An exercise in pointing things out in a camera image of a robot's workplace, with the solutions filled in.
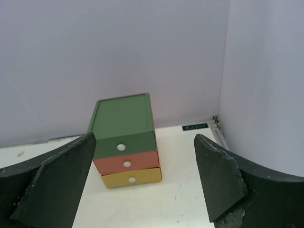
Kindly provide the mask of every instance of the white table surface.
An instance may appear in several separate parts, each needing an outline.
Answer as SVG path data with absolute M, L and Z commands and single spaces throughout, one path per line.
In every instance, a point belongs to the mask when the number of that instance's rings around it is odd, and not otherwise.
M 181 126 L 156 129 L 163 180 L 107 189 L 92 164 L 73 228 L 214 228 L 209 223 L 193 140 L 209 128 L 183 132 Z M 68 141 L 0 149 L 0 168 L 38 156 Z

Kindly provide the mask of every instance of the yellow drawer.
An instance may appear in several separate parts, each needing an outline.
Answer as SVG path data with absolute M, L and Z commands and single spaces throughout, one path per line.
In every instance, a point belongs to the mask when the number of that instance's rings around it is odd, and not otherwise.
M 118 188 L 137 184 L 146 184 L 162 180 L 160 168 L 134 170 L 103 175 L 101 178 L 107 188 Z

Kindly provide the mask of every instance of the black label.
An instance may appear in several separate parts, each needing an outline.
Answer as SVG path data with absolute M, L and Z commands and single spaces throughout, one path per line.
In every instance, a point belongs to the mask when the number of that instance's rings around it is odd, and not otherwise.
M 201 124 L 195 124 L 195 125 L 182 126 L 183 131 L 196 130 L 196 129 L 202 129 L 202 128 L 208 128 L 208 124 L 201 123 Z

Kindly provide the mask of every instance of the scuff mark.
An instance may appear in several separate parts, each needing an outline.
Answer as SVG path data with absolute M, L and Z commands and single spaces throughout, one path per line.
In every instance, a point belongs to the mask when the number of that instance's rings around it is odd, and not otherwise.
M 24 155 L 24 151 L 21 151 L 17 154 L 17 157 L 21 157 L 22 155 Z

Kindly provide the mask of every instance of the green drawer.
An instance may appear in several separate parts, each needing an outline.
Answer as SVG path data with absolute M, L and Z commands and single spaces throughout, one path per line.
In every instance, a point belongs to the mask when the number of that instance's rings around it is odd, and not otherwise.
M 155 151 L 149 94 L 97 101 L 88 132 L 97 140 L 94 158 Z

